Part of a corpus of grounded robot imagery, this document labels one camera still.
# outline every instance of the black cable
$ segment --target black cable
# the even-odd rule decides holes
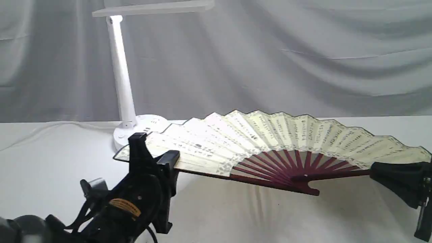
[[[148,230],[150,232],[150,235],[152,236],[152,239],[153,239],[153,243],[158,243],[158,239],[156,239],[156,235],[153,232],[153,230],[150,228],[149,225],[147,225],[146,230]]]

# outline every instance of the red wooden fan rib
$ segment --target red wooden fan rib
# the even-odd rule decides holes
[[[294,150],[293,153],[283,150],[272,151],[272,154],[263,152],[260,155],[253,155],[232,168],[230,179],[319,195],[318,190],[307,185],[309,181],[368,175],[368,170],[350,166],[348,162],[335,157],[326,157],[321,153],[313,154],[310,151]]]

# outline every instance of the chinese folding fan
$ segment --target chinese folding fan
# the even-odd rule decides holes
[[[180,151],[175,168],[182,172],[311,195],[319,191],[309,181],[367,175],[374,162],[431,161],[423,147],[405,146],[392,136],[284,112],[212,113],[151,132],[146,145],[154,157]],[[129,147],[114,159],[128,161]]]

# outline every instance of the white cloth backdrop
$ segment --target white cloth backdrop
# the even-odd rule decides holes
[[[0,122],[118,120],[105,6],[0,3]],[[216,0],[123,22],[137,114],[432,114],[429,0]]]

